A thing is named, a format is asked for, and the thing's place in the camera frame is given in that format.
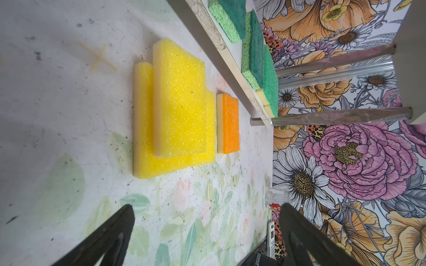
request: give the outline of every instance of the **green and yellow sponge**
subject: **green and yellow sponge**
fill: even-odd
[[[252,10],[245,17],[245,39],[242,42],[241,72],[253,89],[263,88],[263,33],[256,12]]]
[[[209,0],[209,10],[232,43],[245,39],[245,0]]]
[[[278,116],[278,77],[276,76],[269,48],[264,45],[265,63],[263,70],[263,88],[256,90],[270,117]]]

